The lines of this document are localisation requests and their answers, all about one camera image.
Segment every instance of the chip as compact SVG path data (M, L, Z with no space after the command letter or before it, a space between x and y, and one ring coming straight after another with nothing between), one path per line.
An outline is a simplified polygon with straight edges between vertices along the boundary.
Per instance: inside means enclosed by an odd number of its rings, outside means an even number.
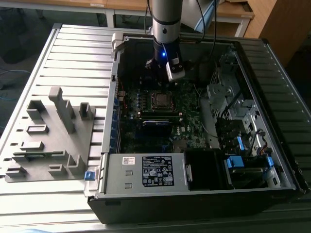
M157 112L172 112L172 96L171 93L155 93L152 94L152 108Z

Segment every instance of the motherboard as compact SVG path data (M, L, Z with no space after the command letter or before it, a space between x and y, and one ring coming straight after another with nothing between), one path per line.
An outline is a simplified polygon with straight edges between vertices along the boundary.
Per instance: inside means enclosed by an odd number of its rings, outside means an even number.
M199 95L186 81L120 78L122 153L173 153L207 146Z

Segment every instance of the white sticker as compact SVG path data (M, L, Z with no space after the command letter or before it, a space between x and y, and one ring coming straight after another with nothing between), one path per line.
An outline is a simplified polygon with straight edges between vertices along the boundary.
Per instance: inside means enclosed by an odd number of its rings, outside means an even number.
M91 5L91 6L104 7L104 4L94 4L94 3L91 3L90 5Z
M123 157L122 164L123 165L134 165L135 157Z

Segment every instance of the power supply label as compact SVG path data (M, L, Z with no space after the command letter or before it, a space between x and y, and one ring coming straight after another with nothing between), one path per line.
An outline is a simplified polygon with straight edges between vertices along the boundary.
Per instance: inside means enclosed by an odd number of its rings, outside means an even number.
M173 186L174 175L172 157L143 157L142 184L145 187Z

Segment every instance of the blue latch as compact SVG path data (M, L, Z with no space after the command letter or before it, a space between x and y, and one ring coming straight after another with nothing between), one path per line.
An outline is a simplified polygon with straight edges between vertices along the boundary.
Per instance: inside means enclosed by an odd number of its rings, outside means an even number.
M84 175L85 181L94 181L95 180L95 171L86 171Z
M245 150L241 137L238 136L237 138L238 138L238 142L239 142L239 145L240 145L240 149L241 150Z
M268 160L269 167L274 166L274 162L271 157L268 157L267 160Z
M243 159L241 156L230 156L227 159L228 168L244 167Z

